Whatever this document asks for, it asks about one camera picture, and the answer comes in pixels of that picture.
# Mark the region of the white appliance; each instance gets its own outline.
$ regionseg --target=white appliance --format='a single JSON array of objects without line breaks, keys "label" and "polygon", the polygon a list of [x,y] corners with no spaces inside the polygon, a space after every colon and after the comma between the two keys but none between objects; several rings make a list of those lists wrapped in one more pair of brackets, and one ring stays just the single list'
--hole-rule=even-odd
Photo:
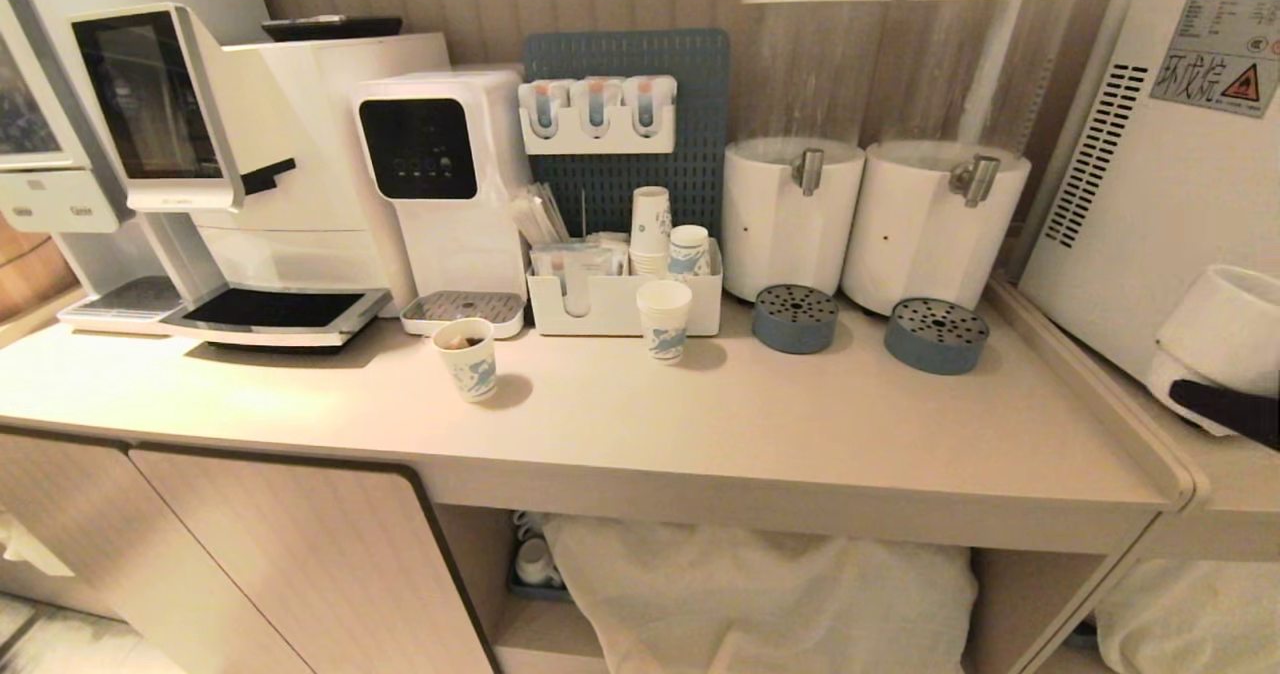
[{"label": "white appliance", "polygon": [[913,72],[887,73],[841,288],[890,315],[913,297],[973,310],[1030,164],[1023,157],[1075,0],[906,0]]},{"label": "white appliance", "polygon": [[724,288],[835,294],[865,155],[858,147],[890,0],[742,0],[737,139],[724,150]]},{"label": "white appliance", "polygon": [[524,326],[527,256],[507,212],[532,183],[518,86],[515,72],[429,72],[356,90],[367,178],[408,247],[419,301],[402,318],[413,333],[458,315],[493,320],[499,338]]},{"label": "white appliance", "polygon": [[1277,81],[1280,0],[1133,0],[1020,290],[1143,379],[1208,265],[1280,278]]},{"label": "white appliance", "polygon": [[166,324],[243,347],[339,347],[412,299],[394,214],[364,175],[349,92],[447,67],[442,35],[224,49],[189,9],[77,17],[128,203],[191,214],[223,281]]},{"label": "white appliance", "polygon": [[[59,317],[77,327],[156,333],[209,286],[211,256],[184,214],[133,215],[102,141],[106,124],[68,18],[157,0],[0,0],[0,215],[51,231],[87,299]],[[262,0],[180,0],[228,41],[261,38]]]}]

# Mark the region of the vent grille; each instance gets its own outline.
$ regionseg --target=vent grille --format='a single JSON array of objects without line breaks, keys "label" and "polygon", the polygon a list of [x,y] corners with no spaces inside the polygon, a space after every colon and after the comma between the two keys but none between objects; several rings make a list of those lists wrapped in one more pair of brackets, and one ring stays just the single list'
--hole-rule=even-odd
[{"label": "vent grille", "polygon": [[1107,72],[1044,226],[1048,240],[1069,249],[1075,244],[1102,185],[1102,176],[1119,150],[1120,137],[1133,119],[1147,73],[1147,67],[1128,64],[1112,64],[1111,72]]}]

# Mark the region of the metal spigot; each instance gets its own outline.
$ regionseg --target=metal spigot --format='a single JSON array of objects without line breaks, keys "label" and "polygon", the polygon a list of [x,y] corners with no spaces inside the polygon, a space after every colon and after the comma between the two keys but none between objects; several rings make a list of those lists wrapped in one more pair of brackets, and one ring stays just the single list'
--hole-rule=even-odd
[{"label": "metal spigot", "polygon": [[964,196],[965,208],[978,208],[991,194],[998,173],[1000,159],[974,153],[973,162],[960,162],[951,168],[951,191]]},{"label": "metal spigot", "polygon": [[791,182],[795,182],[795,185],[800,187],[805,196],[813,196],[813,192],[818,191],[818,185],[822,185],[822,150],[809,147],[796,157],[795,162],[791,162]]}]

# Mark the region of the cabinet door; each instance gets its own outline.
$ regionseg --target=cabinet door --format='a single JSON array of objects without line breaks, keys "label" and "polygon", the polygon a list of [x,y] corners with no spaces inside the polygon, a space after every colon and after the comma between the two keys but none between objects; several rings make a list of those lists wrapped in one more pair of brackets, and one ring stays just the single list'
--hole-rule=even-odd
[{"label": "cabinet door", "polygon": [[0,432],[0,503],[188,674],[311,674],[122,449]]},{"label": "cabinet door", "polygon": [[129,457],[316,674],[497,669],[411,469]]}]

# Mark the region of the drip tray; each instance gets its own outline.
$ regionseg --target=drip tray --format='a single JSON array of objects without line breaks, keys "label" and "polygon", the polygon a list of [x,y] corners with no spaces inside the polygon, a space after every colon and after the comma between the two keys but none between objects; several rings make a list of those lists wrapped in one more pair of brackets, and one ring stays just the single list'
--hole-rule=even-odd
[{"label": "drip tray", "polygon": [[401,324],[411,335],[430,336],[457,318],[485,318],[494,336],[504,340],[525,329],[525,298],[511,292],[431,292],[401,311]]},{"label": "drip tray", "polygon": [[58,313],[79,331],[164,335],[163,320],[182,308],[182,295],[169,278],[137,278],[106,294]]},{"label": "drip tray", "polygon": [[230,286],[196,308],[175,311],[164,322],[178,327],[177,335],[229,347],[337,350],[390,301],[384,288],[284,292]]}]

